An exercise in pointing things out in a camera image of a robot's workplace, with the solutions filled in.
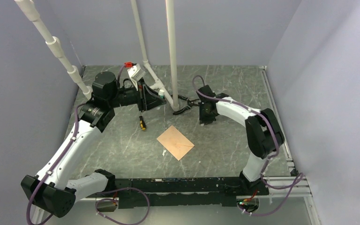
gray wall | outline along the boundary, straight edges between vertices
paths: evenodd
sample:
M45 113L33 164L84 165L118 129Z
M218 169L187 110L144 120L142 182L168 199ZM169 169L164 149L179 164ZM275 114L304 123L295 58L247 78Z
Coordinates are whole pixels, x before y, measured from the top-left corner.
M141 62L129 1L49 0L84 65ZM152 65L169 64L164 0L137 1ZM266 65L300 0L176 0L179 65Z
M302 1L268 69L322 224L360 224L360 0Z
M80 65L50 5L37 1L46 25ZM0 224L22 225L20 187L63 140L76 86L13 0L0 0Z

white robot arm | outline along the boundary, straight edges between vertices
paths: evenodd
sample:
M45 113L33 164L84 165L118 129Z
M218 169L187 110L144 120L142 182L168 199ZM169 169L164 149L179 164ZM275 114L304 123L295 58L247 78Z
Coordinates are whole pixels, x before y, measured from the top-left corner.
M224 93L215 94L209 87L204 85L198 89L197 94L201 100L199 103L200 124L210 124L216 120L216 116L226 116L246 128L248 145L251 154L245 168L240 172L240 181L243 189L250 189L261 182L262 169L265 167L269 154L276 151L275 141L273 140L261 117L255 113L263 115L269 122L278 146L285 141L282 130L277 118L271 109L254 109L251 107L241 107L230 96Z
M104 170L96 170L78 180L69 178L90 143L101 136L115 116L114 108L137 104L143 112L166 104L142 78L136 84L137 88L125 88L120 86L111 72L96 75L92 98L81 107L79 113L75 112L74 127L64 143L35 176L26 175L21 182L26 196L34 205L60 218L80 199L114 189L115 176Z

white pipe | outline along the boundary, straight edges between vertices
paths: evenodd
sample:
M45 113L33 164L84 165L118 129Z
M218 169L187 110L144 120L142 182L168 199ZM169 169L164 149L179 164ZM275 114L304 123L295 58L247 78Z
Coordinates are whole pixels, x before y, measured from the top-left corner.
M148 72L151 74L151 76L155 80L155 84L157 88L164 90L165 99L169 102L170 106L174 111L179 110L179 104L177 104L177 108L173 106L173 98L170 96L170 94L167 92L165 85L162 83L162 81L157 77L154 70L152 70L151 65L149 63L145 63L144 67L148 70Z
M86 98L90 99L92 88L85 85L81 76L79 75L78 68L73 66L65 56L60 44L60 40L57 37L53 37L45 24L42 22L39 12L35 8L34 2L32 0L15 0L15 2L20 7L25 16L35 25L39 33L45 39L45 42L50 51L52 51L53 55L63 64L71 79L82 90Z
M139 36L140 48L142 50L142 56L143 56L143 62L148 63L147 51L145 50L143 30L142 30L142 25L140 23L139 10L137 8L137 3L136 3L136 0L131 0L130 2L132 3L133 17L135 18L135 22L136 22L137 35Z
M151 76L155 80L155 84L153 84L152 87L164 90L165 99L169 102L171 108L174 111L177 111L177 110L179 110L179 104L177 103L176 104L177 107L174 107L172 96L170 96L170 94L166 90L164 84L157 77L157 74L155 74L154 70L152 70L152 68L151 68L151 65L148 63L147 51L145 49L143 31L142 31L142 27L141 27L141 23L140 23L140 17L139 17L139 11L138 11L138 8L137 8L137 3L136 3L136 0L131 0L130 2L132 3L133 16L134 16L135 22L136 22L137 35L139 36L139 41L140 41L140 47L141 47L141 50L142 50L142 57L143 57L144 67L148 70L148 72L151 74Z
M179 100L177 99L177 96L179 93L177 90L177 60L176 60L176 34L174 27L174 4L173 4L173 0L165 0L165 2L166 2L166 18L168 25L170 70L172 74L173 107L178 110Z

purple cable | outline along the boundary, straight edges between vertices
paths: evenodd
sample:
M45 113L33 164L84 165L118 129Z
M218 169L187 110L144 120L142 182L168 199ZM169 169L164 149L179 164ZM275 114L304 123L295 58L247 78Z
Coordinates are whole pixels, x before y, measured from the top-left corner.
M274 131L272 130L271 124L269 123L269 121L267 120L267 118L265 118L265 116L263 116L261 113L253 110L252 108L250 108L250 107L248 107L248 106L246 106L246 105L244 105L244 104L242 104L242 103L239 103L239 102L236 102L236 101L230 101L230 100L222 99L222 98L209 97L209 96L207 96L207 95L202 94L200 91L198 91L197 87L195 86L195 79L196 79L197 77L199 77L199 78L202 80L202 83L203 83L204 86L205 86L205 81L203 80L203 78L202 78L200 75L196 75L196 76L193 78L193 80L192 80L192 85L193 85L195 91L196 91L199 95L201 95L201 96L204 97L204 98L213 100L213 101L222 101L222 102L228 102L228 103L231 103L231 104L239 105L239 106L241 106L242 108L250 111L251 113L254 113L254 114L258 115L258 116L261 117L261 118L263 119L263 121L266 123L267 129L269 130L269 132L270 132L270 134L271 134L271 137L272 137L272 139L273 139L273 141L274 141L276 151L275 151L274 154L272 154L272 155L270 155L270 156L267 157L267 161L264 163L263 168L262 168L262 171L261 171L261 173L260 173L260 174L261 174L261 175L260 175L260 178L261 178L262 182L263 182L265 185L267 185L268 187L270 187L270 188L272 188L272 189L281 190L281 189L289 188L289 191L288 191L288 194L285 196L285 199L284 199L284 200L278 205L278 207L275 208L273 211L271 211L271 212L269 212L269 213L251 214L251 215L252 215L252 216L262 217L262 216L268 216L268 215L271 215L271 214L275 213L275 212L278 211L278 209L280 209L280 208L282 207L282 205L286 202L286 200L287 200L288 197L289 197L289 194L291 193L292 188L293 188L297 183L299 183L299 182L303 179L304 174L303 174L302 172L299 173L299 174L295 177L295 179L294 179L294 181L292 182L292 184L291 184L291 185L288 185L288 186L276 187L276 186L272 186L272 185L270 185L269 183L267 183L267 181L263 178L263 173L264 173L264 171L266 170L269 161L270 161L271 159L273 159L274 157L278 156L278 154L279 154L278 141L277 141L277 138L275 137Z
M78 128L79 128L79 121L78 121L78 108L82 105L84 105L85 103L82 103L80 105L78 105L75 110L74 110L74 115L75 115L75 125L74 125L74 134L72 134L72 137L76 138L76 135L78 134ZM59 164L59 162L63 159L63 157L65 156L65 154L68 152L69 148L71 147L71 145L74 143L75 141L73 139L70 139L70 141L68 142L67 146L65 147L65 149L63 150L63 152L59 155L59 157L56 159L56 161L54 161L54 163L52 164L52 166L49 168L49 171L53 172L53 170L56 168L57 164ZM28 225L43 225L45 224L52 216L53 214L50 214L44 221L42 221L40 224L34 224L31 221L30 218L30 212L31 212L31 205L32 202L35 199L35 196L37 195L38 190L41 188L42 184L47 180L47 178L49 177L49 174L46 171L46 174L43 176L43 178L41 179L41 181L38 183L37 187L35 188L35 190L32 192L30 200L28 201L27 204L27 223Z
M119 221L116 221L115 219L111 218L111 217L108 217L106 215L104 215L103 213L99 212L98 209L97 209L97 205L100 203L100 202L103 202L103 201L111 201L113 203L116 203L118 201L114 200L114 199L111 199L111 198L104 198L104 199L101 199L99 200L98 202L96 202L96 205L95 205L95 209L96 209L96 213L99 214L100 216L114 222L114 223L117 223L119 225L138 225L140 223L142 223L148 216L148 213L150 212L150 200L148 199L147 195L142 191L142 190L139 190L137 188L134 188L134 187L124 187L124 188L120 188L120 189L116 189L116 190L113 190L113 191L104 191L104 192L99 192L98 194L109 194L109 193L114 193L114 192L118 192L118 191L124 191L124 190L135 190L139 193L141 193L145 199L147 200L147 212L145 213L145 216L137 223L134 223L134 224L124 224L124 223L121 223Z
M118 82L120 81L120 75L122 74L122 70L123 70L123 68L125 68L125 64L122 64L122 66L120 67L120 69L119 69L119 72L118 72Z

